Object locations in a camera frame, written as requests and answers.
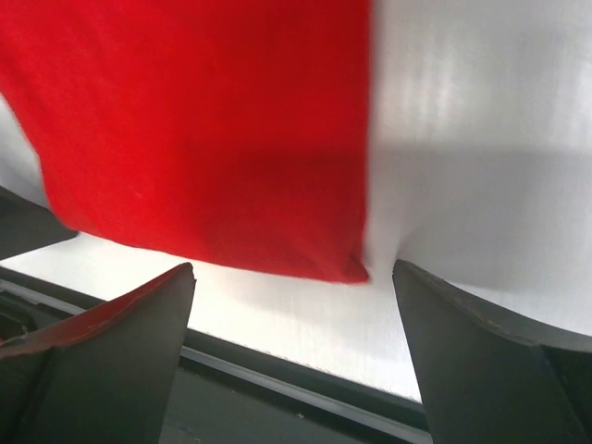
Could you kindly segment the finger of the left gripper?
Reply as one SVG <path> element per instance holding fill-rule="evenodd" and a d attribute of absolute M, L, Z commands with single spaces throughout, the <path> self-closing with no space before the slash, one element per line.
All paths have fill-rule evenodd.
<path fill-rule="evenodd" d="M 62 225 L 46 208 L 1 188 L 0 256 L 2 260 L 68 241 L 76 230 Z"/>

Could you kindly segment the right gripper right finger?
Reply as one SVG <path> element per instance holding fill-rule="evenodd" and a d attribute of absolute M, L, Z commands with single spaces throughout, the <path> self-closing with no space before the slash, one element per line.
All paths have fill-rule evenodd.
<path fill-rule="evenodd" d="M 436 443 L 588 443 L 591 338 L 399 260 L 404 333 Z"/>

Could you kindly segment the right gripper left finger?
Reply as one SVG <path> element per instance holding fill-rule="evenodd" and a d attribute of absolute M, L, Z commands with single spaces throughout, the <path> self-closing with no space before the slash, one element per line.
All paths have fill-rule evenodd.
<path fill-rule="evenodd" d="M 4 443 L 156 443 L 195 279 L 178 265 L 1 347 Z"/>

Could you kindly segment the red t shirt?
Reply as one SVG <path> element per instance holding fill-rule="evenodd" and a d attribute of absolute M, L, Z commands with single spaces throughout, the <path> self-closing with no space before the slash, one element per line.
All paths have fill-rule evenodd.
<path fill-rule="evenodd" d="M 5 1 L 1 93 L 68 227 L 362 283 L 368 1 Z"/>

